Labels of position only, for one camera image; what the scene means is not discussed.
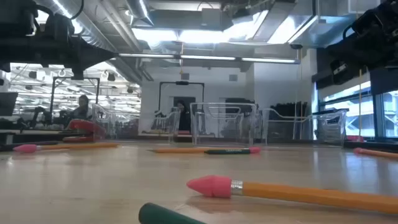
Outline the red stapler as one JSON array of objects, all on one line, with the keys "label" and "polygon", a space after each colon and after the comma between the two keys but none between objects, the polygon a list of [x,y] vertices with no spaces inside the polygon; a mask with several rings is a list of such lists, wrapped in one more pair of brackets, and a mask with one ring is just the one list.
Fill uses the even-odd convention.
[{"label": "red stapler", "polygon": [[62,141],[66,143],[94,142],[106,137],[106,130],[103,127],[83,119],[71,120],[67,130],[81,135],[63,138]]}]

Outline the person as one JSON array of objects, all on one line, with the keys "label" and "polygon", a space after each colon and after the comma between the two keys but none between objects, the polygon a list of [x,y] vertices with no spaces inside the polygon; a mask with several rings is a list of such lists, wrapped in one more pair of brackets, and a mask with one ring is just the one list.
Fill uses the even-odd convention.
[{"label": "person", "polygon": [[89,99],[86,95],[81,95],[78,98],[78,107],[73,111],[67,113],[63,124],[67,126],[73,119],[90,120],[91,118],[92,109],[89,106]]},{"label": "person", "polygon": [[177,101],[177,107],[180,112],[179,131],[191,131],[190,112],[183,100]]}]

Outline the black computer monitor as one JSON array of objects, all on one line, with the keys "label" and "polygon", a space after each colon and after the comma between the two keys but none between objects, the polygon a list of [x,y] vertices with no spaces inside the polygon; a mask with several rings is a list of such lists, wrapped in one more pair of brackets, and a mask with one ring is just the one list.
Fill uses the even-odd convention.
[{"label": "black computer monitor", "polygon": [[0,93],[0,116],[12,116],[18,92]]}]

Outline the narrow clear plastic bin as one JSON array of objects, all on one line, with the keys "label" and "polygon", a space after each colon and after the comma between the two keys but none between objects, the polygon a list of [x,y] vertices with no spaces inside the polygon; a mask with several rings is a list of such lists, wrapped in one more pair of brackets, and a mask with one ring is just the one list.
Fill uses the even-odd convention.
[{"label": "narrow clear plastic bin", "polygon": [[252,103],[191,103],[191,135],[196,147],[251,147],[257,108]]}]

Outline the wide clear plastic bin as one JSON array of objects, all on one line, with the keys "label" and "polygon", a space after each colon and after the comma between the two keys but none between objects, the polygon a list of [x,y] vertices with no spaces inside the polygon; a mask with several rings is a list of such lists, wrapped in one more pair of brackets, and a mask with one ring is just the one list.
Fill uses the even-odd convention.
[{"label": "wide clear plastic bin", "polygon": [[173,144],[178,136],[180,112],[155,111],[135,114],[93,106],[93,135],[98,140],[166,140]]}]

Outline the black gantry frame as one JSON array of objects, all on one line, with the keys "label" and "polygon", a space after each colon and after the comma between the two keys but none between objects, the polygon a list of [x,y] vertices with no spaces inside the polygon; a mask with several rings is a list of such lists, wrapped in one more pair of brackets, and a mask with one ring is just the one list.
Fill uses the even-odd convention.
[{"label": "black gantry frame", "polygon": [[[54,104],[54,98],[55,98],[55,89],[58,86],[63,86],[63,81],[65,81],[65,80],[76,80],[76,78],[74,78],[74,77],[53,77],[52,92],[51,92],[51,96],[50,96],[50,111],[49,111],[51,124],[61,124],[61,123],[65,122],[61,116],[53,117],[53,104]],[[93,87],[96,90],[95,103],[98,103],[98,97],[99,97],[99,93],[100,93],[100,79],[87,77],[87,78],[82,79],[82,81],[84,81],[84,80],[89,80],[89,81],[92,81],[93,83],[91,85],[77,85],[77,87],[79,87],[79,88]]]},{"label": "black gantry frame", "polygon": [[162,85],[163,84],[175,84],[175,85],[201,85],[202,92],[201,97],[202,101],[205,99],[205,84],[200,82],[188,82],[188,81],[176,81],[176,82],[160,82],[159,83],[159,97],[158,97],[158,110],[161,108],[161,96],[162,96]]}]

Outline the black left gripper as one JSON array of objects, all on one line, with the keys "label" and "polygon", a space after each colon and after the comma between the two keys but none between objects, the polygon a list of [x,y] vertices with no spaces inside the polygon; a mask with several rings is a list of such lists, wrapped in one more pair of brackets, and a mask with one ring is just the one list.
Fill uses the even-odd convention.
[{"label": "black left gripper", "polygon": [[52,35],[28,36],[0,30],[0,70],[5,72],[11,71],[11,63],[63,65],[72,69],[74,80],[83,80],[87,68],[115,56],[73,35],[56,39]]}]

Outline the black storage rack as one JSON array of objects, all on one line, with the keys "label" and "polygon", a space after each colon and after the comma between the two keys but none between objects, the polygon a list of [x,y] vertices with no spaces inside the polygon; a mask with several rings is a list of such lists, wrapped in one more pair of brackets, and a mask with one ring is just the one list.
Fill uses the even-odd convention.
[{"label": "black storage rack", "polygon": [[268,136],[273,140],[299,139],[307,115],[307,102],[278,103],[271,106]]}]

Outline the orange pencil pink cap eraser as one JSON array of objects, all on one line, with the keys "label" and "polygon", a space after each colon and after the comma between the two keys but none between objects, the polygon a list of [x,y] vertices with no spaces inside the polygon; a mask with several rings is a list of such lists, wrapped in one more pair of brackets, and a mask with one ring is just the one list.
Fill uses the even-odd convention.
[{"label": "orange pencil pink cap eraser", "polygon": [[13,149],[15,152],[20,153],[34,153],[38,151],[51,151],[51,150],[77,150],[77,149],[100,149],[100,148],[114,148],[119,144],[115,142],[94,142],[83,144],[57,144],[57,145],[36,145],[36,144],[23,144]]},{"label": "orange pencil pink cap eraser", "polygon": [[360,147],[354,148],[353,152],[360,155],[383,157],[383,158],[398,160],[398,154],[391,152],[374,151],[369,149],[363,149]]},{"label": "orange pencil pink cap eraser", "polygon": [[189,180],[186,186],[206,197],[230,198],[242,195],[398,214],[398,197],[384,195],[244,182],[217,175]]},{"label": "orange pencil pink cap eraser", "polygon": [[[166,153],[166,154],[195,154],[195,153],[204,153],[206,150],[210,149],[227,149],[227,148],[210,148],[210,147],[203,147],[203,148],[194,148],[194,147],[176,147],[176,148],[162,148],[162,149],[149,149],[150,152],[154,153]],[[260,147],[247,147],[247,148],[234,148],[234,149],[250,149],[251,154],[256,154],[261,151]]]}]

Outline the green marker pink tip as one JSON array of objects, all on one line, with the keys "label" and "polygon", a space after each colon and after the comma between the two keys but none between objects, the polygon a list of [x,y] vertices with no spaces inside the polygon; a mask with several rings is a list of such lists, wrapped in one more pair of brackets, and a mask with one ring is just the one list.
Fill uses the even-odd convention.
[{"label": "green marker pink tip", "polygon": [[250,149],[210,149],[204,152],[209,155],[223,155],[223,154],[250,154]]}]

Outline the long ceiling light fixture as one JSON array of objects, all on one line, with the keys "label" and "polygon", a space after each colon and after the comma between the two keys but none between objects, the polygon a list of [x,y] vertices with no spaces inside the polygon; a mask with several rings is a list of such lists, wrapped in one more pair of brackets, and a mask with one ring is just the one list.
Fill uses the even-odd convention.
[{"label": "long ceiling light fixture", "polygon": [[252,57],[225,57],[225,56],[204,56],[204,55],[177,55],[177,54],[142,54],[142,53],[118,53],[118,57],[129,58],[158,58],[158,59],[175,59],[175,60],[219,60],[231,62],[252,62],[252,63],[281,63],[281,64],[298,64],[297,59],[285,58],[252,58]]}]

